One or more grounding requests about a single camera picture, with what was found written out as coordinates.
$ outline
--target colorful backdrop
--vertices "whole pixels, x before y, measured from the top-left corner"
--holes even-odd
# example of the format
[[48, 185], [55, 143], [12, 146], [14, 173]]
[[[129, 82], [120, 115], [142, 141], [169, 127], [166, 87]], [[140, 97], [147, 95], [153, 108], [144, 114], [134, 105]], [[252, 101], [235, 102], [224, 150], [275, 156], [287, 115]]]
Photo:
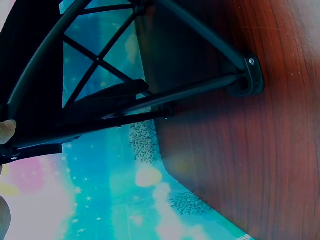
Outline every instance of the colorful backdrop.
[[[61, 11], [71, 3], [65, 0]], [[94, 0], [89, 7], [122, 3], [126, 0]], [[82, 16], [66, 34], [98, 54], [131, 13]], [[139, 52], [132, 25], [105, 60], [144, 79]], [[64, 46], [64, 103], [90, 64]], [[98, 68], [79, 97], [118, 83]], [[0, 195], [12, 214], [6, 240], [252, 239], [167, 173], [153, 121], [87, 134], [65, 144], [63, 154], [6, 165]]]

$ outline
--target black metal frame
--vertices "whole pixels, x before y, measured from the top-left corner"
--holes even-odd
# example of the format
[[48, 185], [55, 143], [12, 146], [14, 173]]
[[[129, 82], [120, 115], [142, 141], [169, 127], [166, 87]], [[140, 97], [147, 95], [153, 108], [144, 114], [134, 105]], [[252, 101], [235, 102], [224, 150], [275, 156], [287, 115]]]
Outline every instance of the black metal frame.
[[[10, 147], [6, 148], [7, 151], [0, 149], [3, 156], [17, 159], [19, 150], [26, 148], [34, 148], [36, 146], [42, 146], [51, 144], [58, 140], [64, 140], [71, 137], [81, 136], [82, 134], [99, 131], [102, 129], [117, 127], [126, 124], [132, 124], [136, 122], [151, 120], [155, 118], [167, 118], [171, 115], [170, 110], [159, 110], [150, 113], [141, 113], [135, 115], [125, 116], [127, 113], [141, 110], [147, 107], [159, 106], [165, 103], [176, 101], [182, 98], [187, 98], [195, 94], [201, 94], [207, 91], [212, 91], [220, 88], [227, 88], [228, 92], [233, 96], [247, 96], [257, 94], [263, 90], [264, 80], [260, 69], [259, 60], [256, 56], [249, 57], [243, 56], [240, 52], [234, 49], [230, 44], [223, 40], [212, 29], [206, 27], [203, 23], [198, 21], [189, 12], [184, 10], [173, 0], [154, 0], [167, 7], [173, 14], [181, 19], [185, 24], [194, 29], [198, 34], [203, 36], [214, 47], [220, 50], [234, 65], [234, 72], [230, 72], [227, 75], [212, 78], [208, 80], [197, 81], [192, 84], [188, 84], [182, 87], [178, 87], [166, 92], [153, 94], [150, 91], [144, 92], [144, 98], [138, 99], [132, 103], [124, 104], [120, 106], [116, 112], [105, 116], [106, 119], [95, 121], [92, 124], [74, 124], [68, 126], [62, 126], [52, 131], [38, 132], [33, 136], [25, 136], [25, 138], [15, 139]], [[50, 46], [60, 37], [63, 36], [63, 41], [84, 54], [93, 61], [88, 71], [72, 93], [71, 97], [66, 103], [66, 106], [74, 103], [79, 96], [81, 90], [84, 88], [89, 78], [92, 76], [98, 66], [103, 67], [111, 74], [118, 77], [123, 82], [134, 81], [129, 76], [125, 75], [106, 61], [105, 56], [114, 46], [116, 41], [125, 32], [129, 25], [137, 18], [137, 16], [143, 16], [146, 8], [149, 5], [145, 0], [134, 0], [134, 3], [121, 4], [114, 6], [104, 6], [91, 9], [85, 9], [91, 0], [75, 0], [75, 2], [69, 7], [69, 9], [61, 15], [60, 20], [51, 30], [48, 36], [45, 38], [41, 46], [38, 48], [33, 58], [25, 68], [21, 75], [15, 89], [7, 103], [7, 117], [12, 119], [19, 106], [23, 101], [23, 97], [28, 91], [28, 87], [33, 81], [33, 76], [36, 73], [37, 66], [42, 61], [44, 55], [50, 51]], [[107, 43], [104, 49], [99, 55], [95, 55], [73, 39], [64, 35], [64, 32], [73, 23], [73, 21], [80, 15], [100, 13], [106, 11], [116, 11], [123, 9], [133, 9], [132, 15], [128, 20], [120, 27], [115, 33], [112, 39]]]

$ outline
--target printed tree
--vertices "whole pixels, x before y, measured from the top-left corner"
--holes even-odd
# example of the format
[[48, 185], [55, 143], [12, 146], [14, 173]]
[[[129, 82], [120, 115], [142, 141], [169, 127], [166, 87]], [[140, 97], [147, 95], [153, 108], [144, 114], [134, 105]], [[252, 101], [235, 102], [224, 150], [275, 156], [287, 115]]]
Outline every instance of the printed tree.
[[154, 165], [161, 161], [157, 133], [153, 120], [134, 123], [130, 127], [130, 145], [134, 159]]
[[189, 191], [178, 193], [174, 198], [170, 199], [170, 203], [171, 207], [177, 210], [180, 215], [194, 216], [212, 211], [210, 206]]

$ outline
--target wooden surface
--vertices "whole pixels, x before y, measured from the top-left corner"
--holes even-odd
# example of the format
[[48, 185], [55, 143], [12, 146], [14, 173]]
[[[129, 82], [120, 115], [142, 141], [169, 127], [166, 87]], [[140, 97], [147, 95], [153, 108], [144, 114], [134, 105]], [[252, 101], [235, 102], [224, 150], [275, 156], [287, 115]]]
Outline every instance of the wooden surface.
[[[179, 101], [156, 122], [168, 172], [257, 240], [320, 239], [320, 1], [178, 2], [259, 57], [265, 90]], [[219, 74], [221, 56], [163, 7], [137, 28], [154, 92]]]

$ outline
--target black metal rod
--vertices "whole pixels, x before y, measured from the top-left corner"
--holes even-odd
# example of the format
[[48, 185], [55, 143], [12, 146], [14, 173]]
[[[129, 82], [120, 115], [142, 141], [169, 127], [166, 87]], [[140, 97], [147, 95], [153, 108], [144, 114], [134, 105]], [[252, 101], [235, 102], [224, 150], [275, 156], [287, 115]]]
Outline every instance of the black metal rod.
[[157, 0], [163, 6], [171, 10], [177, 17], [179, 17], [185, 24], [191, 27], [194, 31], [205, 38], [216, 49], [224, 54], [239, 70], [245, 71], [246, 65], [244, 56], [232, 47], [226, 40], [222, 39], [215, 31], [205, 26], [197, 18], [191, 15], [188, 11], [173, 2], [172, 0]]
[[65, 106], [69, 106], [70, 104], [74, 103], [77, 100], [77, 97], [79, 96], [81, 91], [84, 89], [85, 85], [87, 84], [87, 82], [89, 81], [91, 76], [94, 74], [94, 72], [96, 71], [97, 67], [98, 67], [98, 64], [96, 64], [95, 62], [89, 67], [89, 69], [86, 71], [86, 73], [84, 74], [83, 78], [78, 83], [78, 85], [76, 86], [75, 90], [73, 91], [73, 93], [69, 97], [69, 99], [66, 102]]
[[110, 41], [105, 45], [101, 53], [98, 55], [99, 59], [103, 60], [111, 48], [115, 45], [115, 43], [119, 40], [119, 38], [124, 34], [127, 28], [133, 23], [133, 21], [137, 18], [137, 14], [133, 12], [130, 17], [124, 22], [124, 24], [116, 31]]
[[19, 139], [13, 139], [11, 145], [14, 148], [25, 149], [39, 145], [47, 145], [50, 143], [56, 143], [57, 141], [63, 141], [66, 139], [78, 137], [84, 134], [120, 127], [123, 125], [129, 125], [157, 118], [168, 118], [170, 116], [169, 110], [160, 110], [154, 112], [140, 113], [128, 116], [121, 116], [115, 118], [109, 118], [105, 120], [96, 120], [92, 122], [77, 123], [71, 125], [65, 125], [49, 131], [38, 131], [38, 134], [31, 134], [28, 137], [20, 137]]
[[133, 9], [135, 6], [131, 3], [129, 4], [119, 4], [119, 5], [111, 5], [111, 6], [100, 6], [85, 9], [80, 15], [86, 14], [95, 14], [95, 13], [102, 13], [108, 11], [117, 11], [117, 10], [125, 10], [125, 9]]
[[[91, 52], [90, 50], [88, 50], [87, 48], [85, 48], [84, 46], [79, 44], [78, 42], [74, 41], [70, 37], [64, 35], [63, 41], [93, 61], [93, 64], [90, 66], [90, 68], [85, 73], [82, 80], [76, 86], [75, 90], [71, 94], [71, 96], [68, 99], [65, 106], [68, 106], [76, 101], [76, 99], [79, 96], [79, 94], [81, 93], [82, 89], [84, 88], [84, 86], [87, 84], [87, 82], [90, 79], [90, 77], [92, 76], [92, 74], [97, 69], [97, 67], [98, 67], [97, 64], [100, 65], [101, 67], [103, 67], [104, 69], [106, 69], [107, 71], [109, 71], [111, 74], [113, 74], [114, 76], [116, 76], [117, 78], [119, 78], [120, 80], [122, 80], [125, 83], [133, 81], [132, 78], [125, 75], [123, 72], [119, 71], [114, 66], [107, 63], [106, 61], [99, 59], [99, 57], [97, 55], [95, 55], [93, 52]], [[150, 91], [146, 91], [143, 93], [143, 95], [144, 96], [151, 96], [152, 93]]]
[[64, 34], [68, 27], [74, 22], [77, 16], [87, 7], [91, 0], [76, 0], [61, 16], [60, 20], [53, 27], [50, 33], [46, 36], [40, 47], [37, 49], [32, 59], [24, 69], [18, 83], [16, 84], [10, 99], [8, 101], [8, 118], [11, 119], [16, 115], [16, 112], [24, 100], [31, 83], [34, 81], [37, 70], [43, 58], [50, 52], [52, 45], [59, 37]]
[[233, 84], [237, 80], [238, 80], [238, 77], [236, 75], [228, 74], [218, 78], [211, 78], [208, 80], [197, 81], [188, 85], [174, 88], [172, 90], [156, 93], [152, 96], [140, 98], [128, 104], [123, 104], [116, 109], [117, 112], [113, 112], [105, 117], [106, 118], [112, 117], [115, 114], [125, 114], [132, 111], [184, 99], [184, 98], [191, 97], [197, 94], [202, 94], [208, 91], [225, 88]]

